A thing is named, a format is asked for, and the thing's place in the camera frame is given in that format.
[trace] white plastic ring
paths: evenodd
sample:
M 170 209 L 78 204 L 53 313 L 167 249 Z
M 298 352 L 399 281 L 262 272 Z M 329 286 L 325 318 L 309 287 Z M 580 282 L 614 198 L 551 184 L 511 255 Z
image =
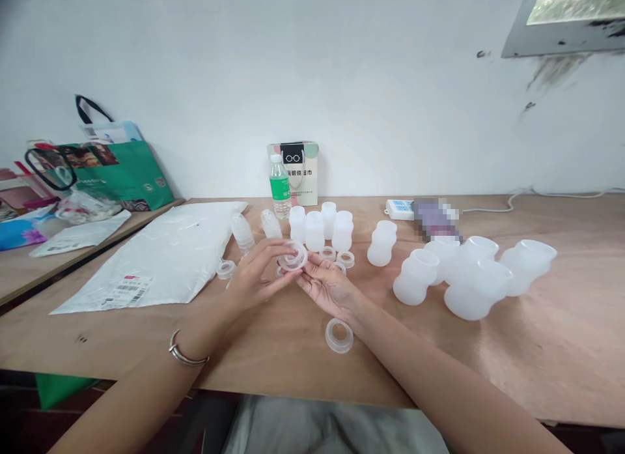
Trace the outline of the white plastic ring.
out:
M 294 249 L 295 255 L 281 255 L 278 257 L 278 263 L 285 272 L 293 272 L 299 270 L 306 262 L 308 262 L 308 251 L 297 241 L 285 242 L 285 247 Z
M 339 252 L 337 255 L 337 262 L 345 265 L 345 268 L 351 268 L 354 266 L 354 255 L 351 252 Z
M 334 262 L 332 265 L 338 268 L 343 273 L 343 275 L 347 276 L 347 268 L 345 268 L 345 265 L 340 262 Z
M 338 340 L 332 333 L 335 325 L 342 325 L 345 327 L 347 337 L 343 340 Z M 350 329 L 350 327 L 342 320 L 332 319 L 328 322 L 326 327 L 326 342 L 327 345 L 336 353 L 347 353 L 352 349 L 352 345 L 354 344 L 354 333 L 352 332 L 352 329 Z
M 228 279 L 234 275 L 236 264 L 232 261 L 221 261 L 217 267 L 217 278 Z
M 334 262 L 337 259 L 337 251 L 334 247 L 326 246 L 321 249 L 321 258 Z

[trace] white device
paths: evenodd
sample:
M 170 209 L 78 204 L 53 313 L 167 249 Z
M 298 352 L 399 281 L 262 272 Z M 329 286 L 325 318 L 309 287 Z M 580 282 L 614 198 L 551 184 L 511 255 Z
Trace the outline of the white device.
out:
M 384 212 L 389 215 L 392 220 L 413 221 L 415 219 L 413 203 L 412 200 L 386 200 L 386 209 Z

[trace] silver bracelet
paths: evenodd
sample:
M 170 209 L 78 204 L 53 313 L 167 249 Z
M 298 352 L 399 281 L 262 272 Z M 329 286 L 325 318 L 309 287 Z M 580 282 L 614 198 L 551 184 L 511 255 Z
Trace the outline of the silver bracelet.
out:
M 190 360 L 189 358 L 184 356 L 182 353 L 180 353 L 180 350 L 178 350 L 178 343 L 174 343 L 174 337 L 176 337 L 176 334 L 179 331 L 180 331 L 180 329 L 175 331 L 172 334 L 172 336 L 171 336 L 171 340 L 169 341 L 169 352 L 174 356 L 174 358 L 176 358 L 178 361 L 186 364 L 187 366 L 202 366 L 202 365 L 205 365 L 208 362 L 208 357 L 205 357 L 203 360 Z

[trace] window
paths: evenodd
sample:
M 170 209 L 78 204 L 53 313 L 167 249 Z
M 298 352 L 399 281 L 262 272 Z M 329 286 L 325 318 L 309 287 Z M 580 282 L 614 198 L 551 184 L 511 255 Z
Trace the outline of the window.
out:
M 501 56 L 625 48 L 625 0 L 523 0 Z

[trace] bag handle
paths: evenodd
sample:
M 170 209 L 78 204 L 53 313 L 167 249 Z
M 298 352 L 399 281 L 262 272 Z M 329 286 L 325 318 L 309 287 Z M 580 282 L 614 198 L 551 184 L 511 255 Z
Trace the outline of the bag handle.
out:
M 82 119 L 84 124 L 90 125 L 93 122 L 91 121 L 87 113 L 83 110 L 83 108 L 80 106 L 80 101 L 82 100 L 85 101 L 88 106 L 100 112 L 103 116 L 109 119 L 109 122 L 113 122 L 113 119 L 104 110 L 102 110 L 102 108 L 98 104 L 93 102 L 91 99 L 88 99 L 84 96 L 81 96 L 80 94 L 77 94 L 76 95 L 76 109 L 78 109 L 78 115 L 80 115 L 80 118 Z

